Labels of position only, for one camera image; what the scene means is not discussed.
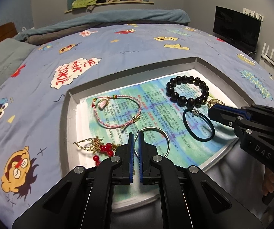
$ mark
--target silver bangle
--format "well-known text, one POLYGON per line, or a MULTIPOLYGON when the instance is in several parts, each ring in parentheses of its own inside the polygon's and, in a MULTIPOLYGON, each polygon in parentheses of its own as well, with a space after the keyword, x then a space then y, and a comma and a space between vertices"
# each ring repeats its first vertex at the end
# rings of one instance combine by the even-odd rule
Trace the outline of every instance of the silver bangle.
POLYGON ((148 126, 148 127, 144 127, 142 129, 140 129, 137 134, 136 134, 136 137, 135 137, 135 140, 134 140, 134 152, 135 152, 135 155, 139 158, 139 154, 137 153, 136 149, 135 149, 135 142, 136 140, 138 139, 138 135, 139 135, 139 132, 140 131, 157 131, 159 133, 161 133, 165 138, 166 138, 166 142, 168 144, 168 149, 166 151, 166 154, 164 155, 164 157, 167 157, 169 152, 170 152, 170 139, 168 137, 168 135, 165 133, 165 131, 163 131, 162 129, 158 128, 158 127, 153 127, 153 126, 148 126))

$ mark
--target black monitor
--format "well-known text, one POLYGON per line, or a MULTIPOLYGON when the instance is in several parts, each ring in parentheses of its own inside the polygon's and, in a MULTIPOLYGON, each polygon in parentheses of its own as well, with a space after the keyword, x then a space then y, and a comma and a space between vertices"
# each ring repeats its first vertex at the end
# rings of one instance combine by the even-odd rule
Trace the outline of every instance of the black monitor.
POLYGON ((213 32, 245 53, 256 50, 261 21, 249 15, 216 7, 213 32))

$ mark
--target black bead bracelet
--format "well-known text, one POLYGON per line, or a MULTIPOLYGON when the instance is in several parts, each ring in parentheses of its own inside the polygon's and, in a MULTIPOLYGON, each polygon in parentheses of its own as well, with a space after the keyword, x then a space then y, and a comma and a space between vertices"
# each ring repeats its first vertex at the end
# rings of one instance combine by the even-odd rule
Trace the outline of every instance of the black bead bracelet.
POLYGON ((188 106, 188 107, 200 107, 204 101, 208 99, 209 96, 209 87, 206 85, 204 81, 201 81, 199 77, 194 78, 193 76, 177 76, 176 78, 171 78, 169 82, 166 84, 166 94, 170 96, 171 101, 177 102, 179 106, 188 106), (202 95, 200 97, 189 98, 187 99, 185 96, 179 96, 179 94, 174 90, 176 85, 180 84, 194 84, 199 86, 202 95))

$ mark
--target gray pillow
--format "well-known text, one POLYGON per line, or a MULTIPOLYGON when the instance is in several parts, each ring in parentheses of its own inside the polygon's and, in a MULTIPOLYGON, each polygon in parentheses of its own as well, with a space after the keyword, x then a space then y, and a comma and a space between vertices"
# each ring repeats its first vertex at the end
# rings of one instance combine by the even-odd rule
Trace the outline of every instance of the gray pillow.
POLYGON ((19 68, 35 47, 15 39, 0 42, 0 86, 19 68))

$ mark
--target pink tassel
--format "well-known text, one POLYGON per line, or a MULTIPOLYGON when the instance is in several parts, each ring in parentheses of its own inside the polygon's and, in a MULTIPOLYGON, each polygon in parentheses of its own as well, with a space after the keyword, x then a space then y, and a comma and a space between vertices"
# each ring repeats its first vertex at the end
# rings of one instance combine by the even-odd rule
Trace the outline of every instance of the pink tassel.
POLYGON ((99 107, 99 109, 103 110, 105 108, 105 106, 108 104, 109 104, 109 100, 102 99, 101 101, 99 101, 98 107, 99 107))

